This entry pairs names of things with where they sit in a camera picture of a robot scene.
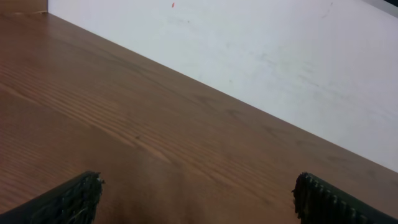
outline wood grain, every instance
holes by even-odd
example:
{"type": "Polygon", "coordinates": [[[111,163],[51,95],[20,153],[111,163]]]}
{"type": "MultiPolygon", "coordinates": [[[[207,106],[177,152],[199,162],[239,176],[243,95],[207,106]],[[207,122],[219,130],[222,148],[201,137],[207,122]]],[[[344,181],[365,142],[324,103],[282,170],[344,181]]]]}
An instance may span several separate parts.
{"type": "Polygon", "coordinates": [[[0,0],[0,14],[47,12],[47,0],[0,0]]]}
{"type": "Polygon", "coordinates": [[[96,223],[299,223],[309,171],[398,216],[391,170],[55,16],[0,28],[0,212],[97,170],[96,223]]]}

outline white wall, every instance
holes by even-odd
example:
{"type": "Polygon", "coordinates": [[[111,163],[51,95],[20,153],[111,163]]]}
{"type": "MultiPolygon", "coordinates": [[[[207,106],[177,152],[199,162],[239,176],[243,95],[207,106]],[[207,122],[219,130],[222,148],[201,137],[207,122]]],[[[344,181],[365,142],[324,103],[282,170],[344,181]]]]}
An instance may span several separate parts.
{"type": "Polygon", "coordinates": [[[398,172],[398,19],[361,0],[50,0],[49,11],[398,172]]]}

